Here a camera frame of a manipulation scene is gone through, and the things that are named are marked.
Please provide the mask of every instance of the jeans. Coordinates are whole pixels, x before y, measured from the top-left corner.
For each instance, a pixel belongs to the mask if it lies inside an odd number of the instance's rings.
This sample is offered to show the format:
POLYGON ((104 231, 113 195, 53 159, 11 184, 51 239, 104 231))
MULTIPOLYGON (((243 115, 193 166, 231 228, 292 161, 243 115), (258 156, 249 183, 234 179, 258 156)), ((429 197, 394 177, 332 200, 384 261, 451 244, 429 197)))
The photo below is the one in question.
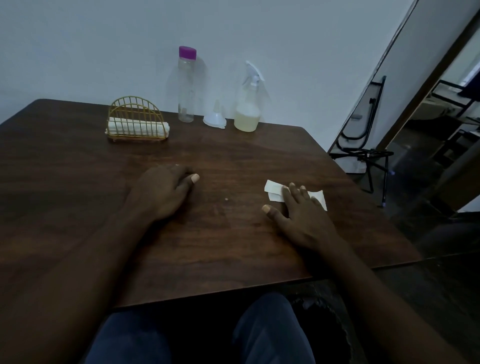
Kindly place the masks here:
MULTIPOLYGON (((263 295, 244 312, 233 331, 232 345, 245 364, 315 363, 290 303, 278 293, 263 295)), ((141 312, 113 313, 85 358, 85 364, 109 363, 171 363, 167 339, 141 312)))

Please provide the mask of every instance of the white paper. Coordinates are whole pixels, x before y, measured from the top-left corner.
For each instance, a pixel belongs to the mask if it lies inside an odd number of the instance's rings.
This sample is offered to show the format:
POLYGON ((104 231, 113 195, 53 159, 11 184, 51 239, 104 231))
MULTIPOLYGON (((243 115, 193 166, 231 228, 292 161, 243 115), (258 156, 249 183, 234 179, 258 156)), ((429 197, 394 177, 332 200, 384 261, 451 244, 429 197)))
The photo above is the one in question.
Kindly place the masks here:
MULTIPOLYGON (((282 187, 283 187, 282 184, 273 182, 271 180, 267 180, 264 191, 268 192, 268 198, 270 199, 270 201, 284 202, 283 196, 282 196, 282 187)), ((324 210, 327 211, 327 205, 325 202, 323 191, 318 191, 318 192, 308 191, 308 195, 310 197, 315 197, 320 202, 320 204, 322 204, 322 207, 324 208, 324 210)))
POLYGON ((158 136, 164 137, 165 132, 170 132, 170 126, 167 122, 146 122, 142 120, 130 120, 111 117, 108 120, 108 134, 110 135, 137 135, 137 136, 158 136))

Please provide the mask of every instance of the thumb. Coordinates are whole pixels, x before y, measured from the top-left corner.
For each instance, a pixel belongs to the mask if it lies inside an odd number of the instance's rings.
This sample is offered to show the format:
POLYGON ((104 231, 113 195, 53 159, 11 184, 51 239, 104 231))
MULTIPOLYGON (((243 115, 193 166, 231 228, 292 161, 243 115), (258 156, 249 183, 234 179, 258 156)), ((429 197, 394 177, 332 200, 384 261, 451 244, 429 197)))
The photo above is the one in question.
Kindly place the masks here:
POLYGON ((180 184, 177 186, 175 191, 178 195, 185 197, 193 187, 193 185, 200 179, 198 174, 191 174, 190 176, 185 177, 180 184))
POLYGON ((270 205, 264 205, 262 207, 262 211, 266 213, 266 215, 275 223, 277 226, 285 232, 290 223, 291 220, 289 218, 286 218, 285 216, 282 215, 280 211, 278 211, 275 207, 272 207, 270 205))

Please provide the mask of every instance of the hand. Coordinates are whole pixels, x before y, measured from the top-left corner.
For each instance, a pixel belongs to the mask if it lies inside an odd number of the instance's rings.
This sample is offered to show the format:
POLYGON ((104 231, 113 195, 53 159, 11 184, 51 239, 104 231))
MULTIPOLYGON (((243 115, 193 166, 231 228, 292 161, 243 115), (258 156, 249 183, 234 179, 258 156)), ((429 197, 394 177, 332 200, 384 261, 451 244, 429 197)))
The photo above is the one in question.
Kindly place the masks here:
POLYGON ((324 257, 339 249, 349 249, 320 202, 310 198, 304 186, 300 190, 293 183, 289 188, 283 186, 282 195, 289 218, 270 205, 264 205, 262 210, 294 244, 315 250, 324 257))
POLYGON ((158 166, 145 172, 130 191, 124 208, 140 213, 148 223, 167 218, 181 206, 200 179, 190 167, 158 166))

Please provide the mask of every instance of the wooden table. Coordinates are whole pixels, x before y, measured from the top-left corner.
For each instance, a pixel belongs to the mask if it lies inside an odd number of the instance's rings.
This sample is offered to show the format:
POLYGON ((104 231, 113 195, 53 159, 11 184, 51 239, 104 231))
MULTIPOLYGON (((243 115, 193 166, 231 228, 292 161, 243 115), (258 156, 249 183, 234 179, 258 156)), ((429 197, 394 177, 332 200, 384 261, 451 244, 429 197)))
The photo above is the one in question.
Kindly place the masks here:
POLYGON ((267 179, 323 189, 338 232, 371 267, 421 259, 370 196, 302 128, 254 133, 164 113, 161 143, 109 143, 108 107, 37 100, 0 125, 0 296, 32 284, 120 208, 142 172, 192 165, 200 181, 174 218, 152 228, 126 268, 118 305, 310 277, 261 207, 267 179))

